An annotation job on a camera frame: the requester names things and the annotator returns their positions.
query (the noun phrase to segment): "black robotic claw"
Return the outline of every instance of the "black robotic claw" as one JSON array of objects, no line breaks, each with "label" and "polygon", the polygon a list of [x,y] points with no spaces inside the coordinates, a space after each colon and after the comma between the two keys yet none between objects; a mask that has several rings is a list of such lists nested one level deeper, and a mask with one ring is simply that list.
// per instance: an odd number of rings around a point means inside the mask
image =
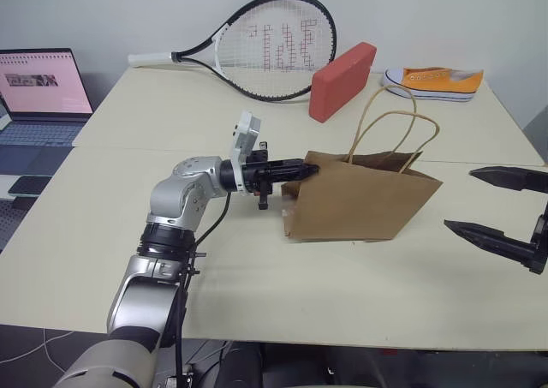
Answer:
[{"label": "black robotic claw", "polygon": [[[485,167],[470,171],[470,175],[501,188],[517,191],[529,189],[548,194],[548,173],[545,172],[516,167]],[[540,274],[545,269],[548,258],[548,204],[537,221],[531,242],[508,238],[502,231],[484,225],[449,220],[444,223],[455,234],[475,246],[518,261],[530,272]]]}]

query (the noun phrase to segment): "sneaker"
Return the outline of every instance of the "sneaker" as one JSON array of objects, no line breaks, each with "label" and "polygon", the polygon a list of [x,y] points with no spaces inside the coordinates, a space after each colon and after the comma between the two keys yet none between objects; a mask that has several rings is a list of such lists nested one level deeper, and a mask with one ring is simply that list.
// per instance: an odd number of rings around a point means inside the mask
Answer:
[{"label": "sneaker", "polygon": [[[458,71],[432,67],[429,69],[387,69],[383,85],[397,84],[411,91],[416,98],[469,101],[480,86],[483,71]],[[400,88],[388,91],[409,98]]]}]

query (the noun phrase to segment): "laptop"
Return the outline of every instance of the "laptop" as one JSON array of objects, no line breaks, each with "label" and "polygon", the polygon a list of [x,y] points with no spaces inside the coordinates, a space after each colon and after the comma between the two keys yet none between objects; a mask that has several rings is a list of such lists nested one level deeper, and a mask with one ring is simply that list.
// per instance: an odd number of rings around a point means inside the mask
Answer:
[{"label": "laptop", "polygon": [[0,50],[0,174],[52,175],[92,107],[69,48]]}]

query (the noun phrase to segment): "pink screen display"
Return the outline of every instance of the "pink screen display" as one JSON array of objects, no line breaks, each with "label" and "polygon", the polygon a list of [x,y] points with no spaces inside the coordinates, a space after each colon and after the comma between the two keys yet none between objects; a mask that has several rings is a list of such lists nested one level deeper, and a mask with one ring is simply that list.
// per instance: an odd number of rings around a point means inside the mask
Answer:
[{"label": "pink screen display", "polygon": [[12,112],[92,114],[70,52],[0,54],[0,94]]}]

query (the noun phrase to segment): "brown paper bag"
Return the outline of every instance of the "brown paper bag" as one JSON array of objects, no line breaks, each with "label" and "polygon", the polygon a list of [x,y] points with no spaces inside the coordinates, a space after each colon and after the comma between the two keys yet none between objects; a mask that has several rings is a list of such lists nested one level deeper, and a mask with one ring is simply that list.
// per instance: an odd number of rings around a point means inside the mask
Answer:
[{"label": "brown paper bag", "polygon": [[[440,181],[409,169],[419,157],[420,149],[439,132],[439,126],[433,120],[416,113],[414,98],[414,112],[386,112],[360,134],[367,109],[385,88],[374,94],[364,109],[348,154],[308,152],[305,161],[319,165],[319,173],[305,181],[288,182],[282,186],[283,218],[286,235],[290,238],[391,239],[441,186]],[[408,132],[396,148],[391,152],[354,155],[363,135],[377,121],[392,114],[413,117]],[[409,135],[416,118],[434,124],[436,130],[432,138],[413,153],[396,152]]]}]

